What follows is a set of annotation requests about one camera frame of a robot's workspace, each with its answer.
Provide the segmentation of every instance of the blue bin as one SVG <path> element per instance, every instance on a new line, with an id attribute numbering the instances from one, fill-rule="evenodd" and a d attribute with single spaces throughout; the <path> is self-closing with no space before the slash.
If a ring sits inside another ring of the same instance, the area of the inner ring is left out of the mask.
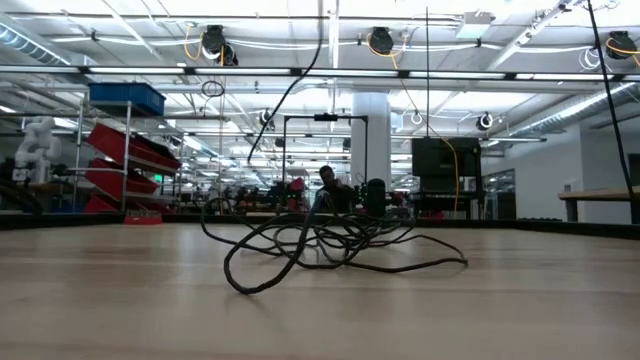
<path id="1" fill-rule="evenodd" d="M 89 101 L 96 108 L 116 116 L 127 114 L 128 101 L 133 104 L 133 115 L 164 115 L 165 97 L 144 83 L 89 84 Z"/>

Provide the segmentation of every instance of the man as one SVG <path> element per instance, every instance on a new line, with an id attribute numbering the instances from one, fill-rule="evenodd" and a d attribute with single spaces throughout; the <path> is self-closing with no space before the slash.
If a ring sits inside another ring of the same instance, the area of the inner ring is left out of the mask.
<path id="1" fill-rule="evenodd" d="M 331 196 L 333 208 L 339 213 L 350 213 L 352 209 L 351 200 L 353 198 L 353 189 L 348 185 L 344 185 L 340 180 L 336 179 L 333 169 L 329 165 L 320 168 L 320 178 L 324 186 L 320 190 L 324 190 Z"/>

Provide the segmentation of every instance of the table surface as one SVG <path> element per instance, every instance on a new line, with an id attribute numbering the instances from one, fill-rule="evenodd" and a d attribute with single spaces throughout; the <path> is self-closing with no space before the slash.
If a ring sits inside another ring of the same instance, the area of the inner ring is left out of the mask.
<path id="1" fill-rule="evenodd" d="M 635 194 L 640 194 L 640 186 L 634 186 L 633 192 Z M 558 198 L 560 200 L 572 200 L 572 199 L 582 199 L 582 200 L 629 200 L 629 191 L 626 188 L 620 189 L 597 189 L 597 190 L 587 190 L 587 191 L 575 191 L 575 192 L 565 192 L 559 193 Z"/>
<path id="2" fill-rule="evenodd" d="M 460 247 L 469 269 L 294 268 L 251 297 L 226 282 L 229 246 L 195 224 L 1 232 L 0 359 L 638 359 L 640 242 L 419 232 Z M 358 257 L 448 254 L 421 240 Z M 241 251 L 232 271 L 258 284 L 282 264 Z"/>

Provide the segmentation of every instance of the column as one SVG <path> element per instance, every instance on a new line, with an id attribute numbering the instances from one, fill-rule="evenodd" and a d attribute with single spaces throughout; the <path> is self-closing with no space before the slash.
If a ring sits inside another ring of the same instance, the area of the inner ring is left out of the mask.
<path id="1" fill-rule="evenodd" d="M 369 116 L 369 133 L 363 121 L 351 120 L 351 184 L 359 185 L 365 170 L 365 139 L 368 138 L 367 180 L 384 180 L 391 189 L 391 108 L 388 93 L 354 93 L 351 112 Z"/>

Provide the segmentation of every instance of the black monitor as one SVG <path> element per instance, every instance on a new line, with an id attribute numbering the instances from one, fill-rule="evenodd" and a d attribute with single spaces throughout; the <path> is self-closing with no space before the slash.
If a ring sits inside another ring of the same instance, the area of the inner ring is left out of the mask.
<path id="1" fill-rule="evenodd" d="M 480 141 L 477 138 L 451 138 L 456 150 L 458 176 L 476 176 L 479 167 Z M 423 178 L 455 176 L 454 155 L 442 139 L 411 139 L 412 174 Z"/>

